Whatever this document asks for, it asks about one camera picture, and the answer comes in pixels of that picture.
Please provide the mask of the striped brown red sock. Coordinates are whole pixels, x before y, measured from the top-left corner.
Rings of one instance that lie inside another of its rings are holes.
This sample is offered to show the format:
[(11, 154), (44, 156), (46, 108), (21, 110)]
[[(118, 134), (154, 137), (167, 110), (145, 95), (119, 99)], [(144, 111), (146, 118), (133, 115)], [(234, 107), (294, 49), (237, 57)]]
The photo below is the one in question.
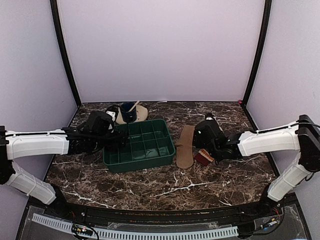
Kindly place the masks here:
[(215, 159), (205, 149), (200, 149), (194, 156), (194, 159), (203, 166), (207, 166), (215, 161)]

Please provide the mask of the tan sock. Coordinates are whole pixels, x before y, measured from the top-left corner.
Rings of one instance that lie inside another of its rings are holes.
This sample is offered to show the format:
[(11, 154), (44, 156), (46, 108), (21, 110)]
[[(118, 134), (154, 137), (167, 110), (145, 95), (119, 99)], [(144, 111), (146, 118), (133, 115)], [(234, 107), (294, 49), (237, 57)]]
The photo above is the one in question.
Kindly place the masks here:
[(195, 127), (184, 125), (176, 146), (176, 165), (180, 169), (188, 169), (193, 163), (193, 135)]

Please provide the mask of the green plastic divided tray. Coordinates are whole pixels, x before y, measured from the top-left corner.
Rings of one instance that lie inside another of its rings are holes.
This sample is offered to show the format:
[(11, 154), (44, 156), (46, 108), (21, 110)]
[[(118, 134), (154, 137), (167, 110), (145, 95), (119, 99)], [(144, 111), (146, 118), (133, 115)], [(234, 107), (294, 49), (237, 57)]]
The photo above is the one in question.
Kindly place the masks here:
[(111, 173), (125, 173), (170, 165), (176, 148), (163, 119), (117, 125), (126, 132), (124, 147), (103, 151), (103, 163)]

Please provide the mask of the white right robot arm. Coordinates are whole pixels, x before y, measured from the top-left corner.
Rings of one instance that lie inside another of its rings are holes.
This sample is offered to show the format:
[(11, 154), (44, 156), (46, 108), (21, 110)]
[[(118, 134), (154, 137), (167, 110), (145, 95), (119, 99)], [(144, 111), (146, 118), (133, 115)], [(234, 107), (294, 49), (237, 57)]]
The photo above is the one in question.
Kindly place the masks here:
[(208, 117), (195, 126), (192, 145), (205, 149), (217, 163), (251, 155), (286, 150), (297, 151), (293, 162), (264, 190), (255, 213), (266, 217), (275, 203), (307, 176), (320, 170), (320, 127), (308, 115), (274, 128), (243, 131), (226, 136), (217, 121)]

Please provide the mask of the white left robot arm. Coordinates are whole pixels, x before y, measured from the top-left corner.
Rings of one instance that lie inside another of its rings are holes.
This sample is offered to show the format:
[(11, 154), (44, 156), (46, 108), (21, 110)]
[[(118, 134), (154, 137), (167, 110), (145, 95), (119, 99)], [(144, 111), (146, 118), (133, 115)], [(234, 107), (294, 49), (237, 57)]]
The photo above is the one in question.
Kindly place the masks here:
[(50, 206), (60, 218), (67, 218), (70, 206), (63, 194), (52, 184), (46, 183), (25, 171), (15, 159), (42, 155), (93, 154), (103, 148), (117, 149), (127, 141), (126, 131), (107, 128), (106, 132), (85, 134), (74, 127), (52, 131), (17, 132), (0, 128), (0, 183), (38, 199)]

